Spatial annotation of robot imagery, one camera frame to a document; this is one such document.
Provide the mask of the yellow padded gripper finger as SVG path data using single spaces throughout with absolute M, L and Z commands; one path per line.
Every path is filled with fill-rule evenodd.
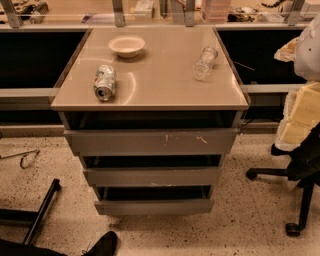
M 300 144 L 319 122 L 320 82 L 313 82 L 301 87 L 296 93 L 295 102 L 280 139 L 288 144 Z

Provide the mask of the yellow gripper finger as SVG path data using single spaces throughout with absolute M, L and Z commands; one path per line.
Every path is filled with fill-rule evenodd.
M 298 38 L 290 40 L 287 44 L 283 45 L 274 54 L 274 58 L 283 62 L 290 62 L 295 59 L 296 44 Z

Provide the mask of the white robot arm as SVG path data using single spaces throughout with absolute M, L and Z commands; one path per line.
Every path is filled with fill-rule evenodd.
M 287 94 L 284 117 L 277 130 L 276 146 L 292 150 L 320 122 L 320 14 L 299 37 L 278 49 L 274 58 L 293 61 L 295 74 L 307 81 L 299 90 Z

